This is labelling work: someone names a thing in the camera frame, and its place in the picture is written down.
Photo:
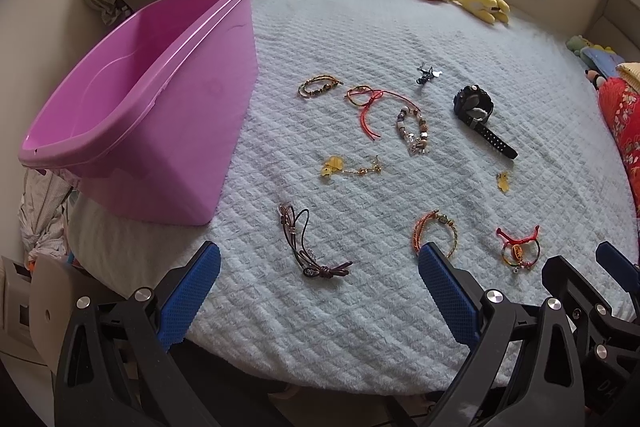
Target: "red thread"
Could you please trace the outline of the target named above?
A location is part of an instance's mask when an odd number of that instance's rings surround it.
[[[540,229],[540,225],[536,225],[536,231],[533,233],[533,235],[530,235],[529,237],[525,237],[524,239],[512,239],[507,234],[505,234],[501,229],[497,229],[495,233],[505,238],[507,240],[506,241],[507,245],[524,245],[525,243],[530,243],[531,241],[535,241],[538,238],[539,229]]]
[[[361,107],[362,111],[360,112],[360,127],[362,127],[362,130],[364,131],[364,133],[373,141],[376,140],[376,138],[380,138],[380,134],[373,132],[371,130],[371,128],[369,127],[369,125],[367,124],[367,113],[369,112],[369,109],[371,108],[371,106],[373,105],[373,103],[376,100],[379,100],[380,98],[382,98],[382,96],[387,93],[390,94],[391,96],[394,96],[396,98],[399,98],[401,100],[404,100],[406,103],[408,103],[409,105],[413,106],[418,112],[420,112],[420,108],[415,105],[414,102],[412,102],[411,100],[409,100],[408,98],[402,96],[401,94],[398,94],[396,92],[393,91],[388,91],[386,89],[373,89],[372,87],[369,86],[356,86],[356,87],[352,87],[350,90],[347,91],[347,94],[345,95],[345,98],[347,98],[349,100],[349,102],[353,103],[353,105],[355,105],[356,107]],[[364,103],[358,103],[355,102],[353,100],[354,96],[360,95],[360,94],[368,94],[369,95],[369,99],[367,100],[367,102]]]

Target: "yellow cloth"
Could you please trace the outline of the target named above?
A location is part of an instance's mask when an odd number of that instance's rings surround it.
[[[640,62],[623,62],[616,66],[620,78],[622,78],[631,89],[640,92]]]

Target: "red string bracelet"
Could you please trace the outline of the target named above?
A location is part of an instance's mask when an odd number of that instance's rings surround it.
[[[538,242],[538,230],[540,230],[540,225],[536,225],[536,228],[533,234],[529,235],[529,237],[525,237],[524,239],[512,239],[507,234],[505,234],[501,229],[497,229],[495,231],[497,235],[501,235],[503,238],[505,238],[504,245],[502,245],[502,260],[513,268],[514,273],[518,272],[518,268],[526,268],[530,270],[531,268],[533,268],[533,265],[537,263],[538,259],[540,258],[540,243]],[[526,243],[531,243],[531,242],[534,242],[538,247],[538,253],[536,255],[536,258],[533,261],[525,261],[524,252],[522,251],[521,245],[524,245]],[[510,247],[511,256],[516,261],[515,263],[513,261],[510,261],[510,259],[506,256],[507,247]]]
[[[408,103],[409,105],[411,105],[412,107],[414,107],[418,112],[420,111],[420,108],[415,105],[414,102],[412,102],[411,100],[409,100],[408,98],[402,96],[401,94],[398,94],[396,92],[393,91],[388,91],[386,89],[373,89],[370,86],[366,86],[366,85],[362,85],[362,86],[355,86],[355,87],[351,87],[350,90],[347,91],[347,94],[344,95],[344,97],[349,100],[349,102],[353,103],[353,105],[355,105],[356,107],[361,107],[362,111],[360,112],[360,127],[362,127],[362,130],[364,131],[364,133],[373,141],[376,140],[376,138],[380,138],[380,134],[373,132],[369,125],[367,124],[367,113],[369,112],[369,109],[371,108],[371,106],[373,105],[373,103],[376,100],[379,100],[380,98],[382,98],[382,96],[387,93],[390,94],[391,96],[394,96],[396,98],[399,98],[400,100],[404,100],[406,103]],[[353,100],[354,96],[359,96],[359,95],[369,95],[369,98],[367,99],[366,102],[356,102],[355,100]]]

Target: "yellow plush toy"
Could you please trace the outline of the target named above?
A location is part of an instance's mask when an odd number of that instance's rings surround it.
[[[479,19],[493,24],[496,19],[504,23],[509,22],[509,5],[503,0],[449,0],[460,4],[466,11]]]

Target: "pillow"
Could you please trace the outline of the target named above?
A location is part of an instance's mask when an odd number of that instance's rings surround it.
[[[640,62],[625,62],[616,68],[622,78],[629,86],[640,92]]]
[[[620,55],[585,47],[580,50],[580,58],[590,68],[599,71],[602,76],[618,76],[616,66],[625,62]]]

